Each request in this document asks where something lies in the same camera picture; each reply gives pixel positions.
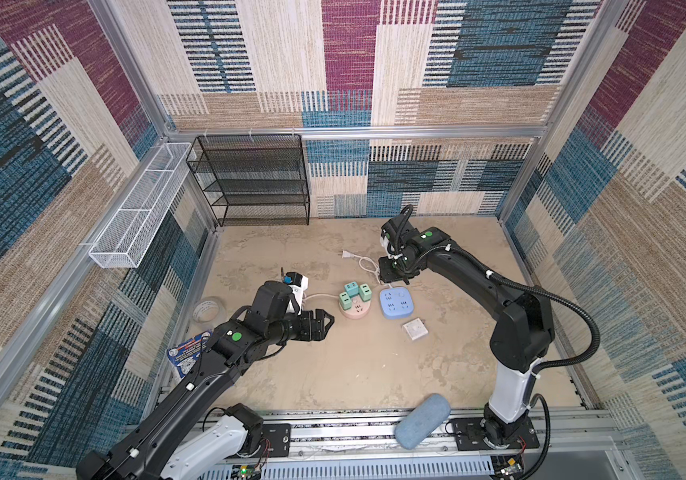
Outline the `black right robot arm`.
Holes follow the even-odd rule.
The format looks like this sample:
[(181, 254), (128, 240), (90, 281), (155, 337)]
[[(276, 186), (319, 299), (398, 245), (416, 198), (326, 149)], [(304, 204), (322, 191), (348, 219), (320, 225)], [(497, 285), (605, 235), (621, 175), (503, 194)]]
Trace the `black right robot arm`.
[[(485, 405), (482, 431), (492, 448), (506, 448), (529, 420), (534, 385), (541, 371), (580, 364), (598, 351), (599, 326), (576, 303), (537, 286), (513, 281), (485, 265), (439, 228), (415, 228), (408, 205), (381, 227), (380, 242), (386, 255), (379, 259), (380, 279), (408, 283), (431, 270), (468, 294), (495, 321), (490, 349), (497, 360), (496, 384)], [(554, 342), (552, 305), (577, 314), (590, 332), (588, 347), (579, 354), (547, 361)]]

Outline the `teal plug adapter cube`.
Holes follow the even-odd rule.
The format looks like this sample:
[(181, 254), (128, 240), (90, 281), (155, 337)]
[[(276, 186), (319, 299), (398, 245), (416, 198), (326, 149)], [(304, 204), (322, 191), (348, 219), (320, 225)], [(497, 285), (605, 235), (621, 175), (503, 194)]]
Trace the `teal plug adapter cube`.
[(360, 285), (357, 282), (351, 282), (344, 285), (345, 291), (349, 297), (360, 295)]

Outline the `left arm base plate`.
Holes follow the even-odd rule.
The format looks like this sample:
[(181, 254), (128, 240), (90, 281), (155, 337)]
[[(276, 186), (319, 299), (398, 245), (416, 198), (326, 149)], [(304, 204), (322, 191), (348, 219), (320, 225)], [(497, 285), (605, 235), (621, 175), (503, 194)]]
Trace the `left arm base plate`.
[(290, 423), (268, 423), (248, 429), (244, 445), (225, 460), (288, 457), (291, 433)]

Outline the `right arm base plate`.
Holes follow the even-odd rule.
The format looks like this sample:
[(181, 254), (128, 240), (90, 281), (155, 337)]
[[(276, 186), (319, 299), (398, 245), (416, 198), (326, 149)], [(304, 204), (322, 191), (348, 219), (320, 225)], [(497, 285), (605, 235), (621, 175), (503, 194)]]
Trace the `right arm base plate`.
[(532, 421), (523, 417), (514, 423), (500, 423), (483, 417), (455, 418), (448, 422), (448, 432), (459, 451), (527, 450), (541, 446)]

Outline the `green plug adapter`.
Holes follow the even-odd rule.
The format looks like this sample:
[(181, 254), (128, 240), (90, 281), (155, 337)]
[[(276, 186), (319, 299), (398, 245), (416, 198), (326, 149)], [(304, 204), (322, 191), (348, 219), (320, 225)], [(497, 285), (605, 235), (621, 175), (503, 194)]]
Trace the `green plug adapter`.
[(341, 292), (339, 294), (339, 304), (343, 311), (348, 311), (353, 307), (353, 300), (347, 292)]

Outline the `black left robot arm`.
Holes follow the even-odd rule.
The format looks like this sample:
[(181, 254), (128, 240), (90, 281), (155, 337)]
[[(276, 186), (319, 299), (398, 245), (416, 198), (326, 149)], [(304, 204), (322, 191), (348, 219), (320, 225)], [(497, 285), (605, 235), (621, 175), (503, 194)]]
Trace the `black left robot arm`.
[(335, 323), (323, 309), (301, 308), (292, 287), (269, 280), (253, 302), (216, 327), (194, 366), (167, 397), (106, 454), (88, 453), (80, 479), (196, 479), (216, 462), (252, 455), (261, 442), (262, 418), (248, 407), (228, 408), (193, 440), (187, 437), (212, 404), (271, 346), (326, 338)]

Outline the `green plug adapter cube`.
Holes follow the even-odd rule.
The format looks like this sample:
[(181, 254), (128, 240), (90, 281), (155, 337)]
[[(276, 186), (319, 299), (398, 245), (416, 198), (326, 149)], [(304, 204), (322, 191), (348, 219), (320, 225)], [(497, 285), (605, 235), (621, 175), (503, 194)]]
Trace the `green plug adapter cube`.
[(368, 284), (359, 285), (359, 296), (363, 302), (369, 302), (372, 299), (373, 292)]

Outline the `white square adapter cube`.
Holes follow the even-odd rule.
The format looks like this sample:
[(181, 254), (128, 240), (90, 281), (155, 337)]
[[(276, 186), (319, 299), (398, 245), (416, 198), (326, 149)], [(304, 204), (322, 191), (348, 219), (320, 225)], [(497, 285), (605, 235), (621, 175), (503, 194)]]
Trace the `white square adapter cube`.
[(429, 334), (425, 323), (420, 318), (410, 320), (403, 324), (402, 327), (412, 341), (422, 339)]

